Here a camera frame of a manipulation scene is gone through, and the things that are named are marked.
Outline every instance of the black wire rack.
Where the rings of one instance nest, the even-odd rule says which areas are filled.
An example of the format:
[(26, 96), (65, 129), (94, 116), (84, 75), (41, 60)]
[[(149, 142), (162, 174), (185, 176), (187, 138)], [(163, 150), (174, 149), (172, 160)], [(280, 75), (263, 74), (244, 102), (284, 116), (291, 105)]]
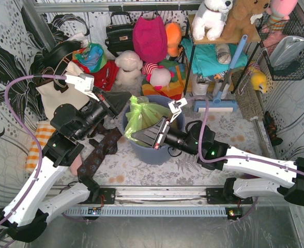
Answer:
[[(291, 35), (304, 38), (304, 28), (301, 20), (295, 13), (292, 13), (290, 20), (276, 22), (268, 26), (268, 17), (269, 15), (265, 13), (261, 22), (257, 23), (257, 29), (262, 41), (261, 47), (266, 47), (267, 49), (268, 54), (266, 55), (265, 53), (265, 58), (272, 80), (302, 80), (304, 78), (304, 49), (294, 60), (275, 67), (271, 65), (269, 60), (269, 56), (279, 44), (280, 37)], [(274, 42), (276, 40), (278, 42), (274, 44), (270, 42), (271, 37), (278, 37), (278, 39), (274, 39)]]

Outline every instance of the pink bag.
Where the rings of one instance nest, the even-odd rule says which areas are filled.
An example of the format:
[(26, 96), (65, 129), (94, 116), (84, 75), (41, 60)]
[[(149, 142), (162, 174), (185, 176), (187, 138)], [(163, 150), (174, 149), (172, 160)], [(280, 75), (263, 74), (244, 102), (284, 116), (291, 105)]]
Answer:
[(162, 18), (153, 20), (139, 17), (133, 29), (133, 47), (145, 62), (158, 63), (167, 55), (167, 34)]

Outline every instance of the pink and white fabric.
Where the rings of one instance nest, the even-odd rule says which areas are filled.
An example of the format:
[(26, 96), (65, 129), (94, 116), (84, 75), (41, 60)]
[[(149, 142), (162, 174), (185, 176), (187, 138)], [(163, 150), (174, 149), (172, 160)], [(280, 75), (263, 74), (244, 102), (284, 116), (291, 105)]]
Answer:
[(158, 65), (155, 63), (145, 63), (142, 69), (143, 75), (149, 75), (154, 69), (157, 69)]

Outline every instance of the teal towel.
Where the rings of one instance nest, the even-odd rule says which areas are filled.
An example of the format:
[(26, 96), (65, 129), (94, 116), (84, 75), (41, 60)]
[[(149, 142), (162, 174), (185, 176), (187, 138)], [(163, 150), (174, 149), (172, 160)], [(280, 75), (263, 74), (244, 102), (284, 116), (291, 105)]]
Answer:
[[(190, 60), (192, 42), (188, 39), (183, 39), (181, 42), (185, 49), (185, 54)], [(229, 44), (231, 56), (234, 56), (237, 49), (236, 45)], [(247, 63), (247, 55), (243, 52), (240, 54), (235, 68), (243, 67)], [(212, 76), (217, 73), (229, 70), (229, 65), (223, 65), (218, 62), (215, 46), (213, 44), (196, 45), (194, 51), (194, 58), (192, 61), (192, 72), (202, 76)]]

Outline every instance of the blue mop handle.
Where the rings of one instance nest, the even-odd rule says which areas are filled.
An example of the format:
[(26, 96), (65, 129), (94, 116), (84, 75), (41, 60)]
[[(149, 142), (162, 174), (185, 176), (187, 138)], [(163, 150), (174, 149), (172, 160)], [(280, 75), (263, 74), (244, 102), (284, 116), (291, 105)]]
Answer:
[(241, 38), (241, 40), (238, 44), (238, 47), (236, 49), (236, 52), (235, 52), (233, 58), (231, 59), (231, 62), (230, 62), (230, 65), (229, 65), (229, 70), (228, 70), (228, 72), (227, 72), (227, 74), (226, 74), (226, 76), (223, 80), (223, 83), (220, 87), (220, 90), (217, 93), (217, 95), (215, 97), (213, 97), (213, 102), (216, 103), (216, 104), (220, 103), (220, 101), (221, 101), (222, 92), (223, 92), (226, 84), (228, 83), (228, 81), (230, 79), (231, 71), (235, 68), (235, 65), (236, 65), (236, 63), (237, 63), (237, 61), (240, 57), (240, 54), (244, 49), (244, 46), (245, 46), (246, 41), (247, 41), (247, 37), (248, 37), (247, 35), (242, 36), (242, 38)]
[(240, 56), (241, 52), (242, 52), (243, 49), (244, 49), (244, 46), (245, 46), (245, 44), (246, 44), (246, 41), (247, 41), (247, 35), (243, 35), (242, 38), (241, 38), (241, 40), (240, 40), (240, 42), (239, 42), (239, 44), (238, 44), (238, 47), (237, 47), (237, 49), (236, 49), (236, 52), (235, 52), (235, 54), (234, 54), (234, 56), (233, 56), (233, 58), (232, 58), (232, 60), (231, 60), (231, 62), (230, 62), (229, 70), (235, 68), (235, 65), (236, 65), (236, 63), (237, 63), (237, 61), (238, 61), (238, 59), (239, 59), (239, 56)]

